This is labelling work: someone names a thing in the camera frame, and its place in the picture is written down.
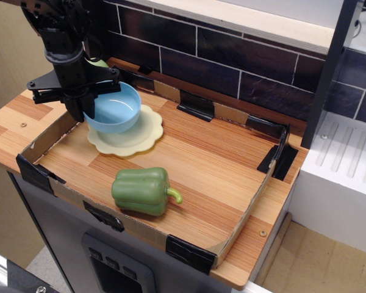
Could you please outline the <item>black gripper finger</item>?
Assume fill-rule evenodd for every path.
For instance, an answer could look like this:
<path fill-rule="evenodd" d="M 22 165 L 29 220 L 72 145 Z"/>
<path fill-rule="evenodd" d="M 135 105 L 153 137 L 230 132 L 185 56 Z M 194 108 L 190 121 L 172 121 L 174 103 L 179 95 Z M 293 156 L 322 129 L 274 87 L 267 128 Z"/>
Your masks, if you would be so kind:
<path fill-rule="evenodd" d="M 64 97 L 63 103 L 66 107 L 68 113 L 77 121 L 84 122 L 83 110 L 81 109 L 81 104 L 78 98 Z"/>
<path fill-rule="evenodd" d="M 80 112 L 82 116 L 87 116 L 91 119 L 95 117 L 95 97 L 93 93 L 86 93 L 79 98 Z"/>

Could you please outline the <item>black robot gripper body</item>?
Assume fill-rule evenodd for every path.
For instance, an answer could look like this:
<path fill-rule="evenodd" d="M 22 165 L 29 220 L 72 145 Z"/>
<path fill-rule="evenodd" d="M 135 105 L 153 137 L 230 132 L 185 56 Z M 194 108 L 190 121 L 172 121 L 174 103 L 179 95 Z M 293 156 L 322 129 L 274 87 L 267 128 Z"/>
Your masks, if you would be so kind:
<path fill-rule="evenodd" d="M 93 93 L 96 98 L 105 93 L 121 90 L 117 68 L 97 67 L 87 62 L 85 51 L 72 54 L 53 54 L 45 51 L 45 57 L 54 69 L 27 83 L 37 104 L 63 101 L 64 97 L 80 98 L 86 93 Z"/>

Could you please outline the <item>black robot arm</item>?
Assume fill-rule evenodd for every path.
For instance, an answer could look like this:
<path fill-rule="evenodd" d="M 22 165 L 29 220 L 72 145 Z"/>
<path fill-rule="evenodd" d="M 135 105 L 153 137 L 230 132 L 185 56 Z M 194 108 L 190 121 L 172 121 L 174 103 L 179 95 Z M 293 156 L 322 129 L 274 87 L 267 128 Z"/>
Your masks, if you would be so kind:
<path fill-rule="evenodd" d="M 59 101 L 78 122 L 95 116 L 95 99 L 121 90 L 117 68 L 96 66 L 84 49 L 90 40 L 90 11 L 80 1 L 11 1 L 21 8 L 33 30 L 41 37 L 44 54 L 54 69 L 27 83 L 37 104 Z"/>

